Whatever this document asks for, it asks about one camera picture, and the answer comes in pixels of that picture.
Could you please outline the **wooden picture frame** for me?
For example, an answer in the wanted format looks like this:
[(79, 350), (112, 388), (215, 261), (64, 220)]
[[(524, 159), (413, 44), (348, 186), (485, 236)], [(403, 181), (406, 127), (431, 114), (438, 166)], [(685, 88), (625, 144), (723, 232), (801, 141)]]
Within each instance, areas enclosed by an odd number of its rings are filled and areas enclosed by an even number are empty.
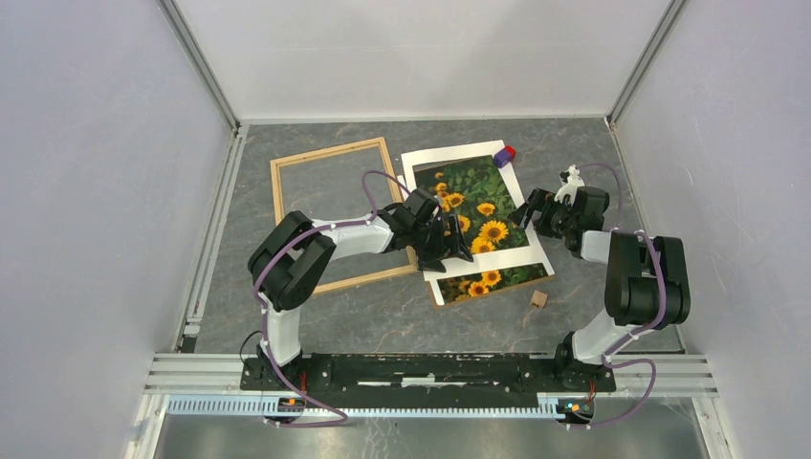
[[(373, 138), (365, 141), (350, 142), (342, 145), (331, 146), (319, 150), (299, 153), (291, 156), (286, 156), (283, 158), (270, 160), (270, 177), (272, 182), (272, 191), (274, 198), (275, 221), (277, 223), (280, 223), (285, 214), (283, 190), (280, 177), (282, 167), (319, 161), (339, 155), (353, 153), (360, 150), (374, 148), (376, 148), (380, 154), (382, 164), (384, 167), (384, 172), (394, 176), (394, 167), (391, 162), (384, 137)], [(325, 294), (328, 292), (358, 287), (373, 282), (387, 280), (393, 277), (416, 273), (417, 272), (416, 254), (413, 249), (407, 249), (406, 253), (408, 256), (408, 263), (404, 266), (391, 268), (375, 273), (354, 276), (343, 280), (337, 280), (334, 282), (326, 283), (324, 285), (317, 285), (316, 288), (314, 289), (314, 294), (315, 295)]]

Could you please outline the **sunflower photo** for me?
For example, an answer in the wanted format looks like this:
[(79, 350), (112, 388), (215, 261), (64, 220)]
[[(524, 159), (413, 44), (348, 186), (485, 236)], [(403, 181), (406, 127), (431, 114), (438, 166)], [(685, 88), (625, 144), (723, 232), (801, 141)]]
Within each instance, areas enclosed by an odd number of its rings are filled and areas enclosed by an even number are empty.
[[(485, 158), (419, 166), (415, 178), (417, 187), (435, 194), (445, 210), (458, 216), (472, 256), (528, 246), (526, 229), (508, 219), (518, 207), (511, 203), (500, 174), (486, 166)], [(547, 272), (543, 263), (514, 268), (530, 267)]]

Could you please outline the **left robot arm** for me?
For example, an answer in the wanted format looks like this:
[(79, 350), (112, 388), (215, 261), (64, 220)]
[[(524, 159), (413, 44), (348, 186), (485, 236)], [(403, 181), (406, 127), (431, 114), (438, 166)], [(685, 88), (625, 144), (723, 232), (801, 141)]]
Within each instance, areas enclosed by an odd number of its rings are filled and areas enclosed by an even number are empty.
[(459, 217), (422, 189), (355, 219), (322, 221), (298, 210), (288, 213), (247, 263), (263, 316), (259, 348), (267, 359), (266, 380), (282, 390), (298, 382), (298, 309), (331, 262), (407, 248), (414, 250), (422, 272), (445, 273), (447, 259), (473, 261)]

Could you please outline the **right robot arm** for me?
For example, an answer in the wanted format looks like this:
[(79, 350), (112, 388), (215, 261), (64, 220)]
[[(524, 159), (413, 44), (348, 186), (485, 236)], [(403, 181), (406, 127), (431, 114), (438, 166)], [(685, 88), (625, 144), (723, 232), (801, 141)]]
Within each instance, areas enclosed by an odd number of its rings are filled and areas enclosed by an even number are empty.
[(677, 237), (649, 237), (603, 228), (609, 194), (582, 186), (559, 199), (536, 188), (509, 218), (540, 236), (563, 241), (571, 254), (606, 267), (603, 308), (556, 348), (552, 375), (576, 390), (591, 375), (606, 372), (615, 354), (638, 338), (681, 324), (690, 314), (689, 274), (684, 243)]

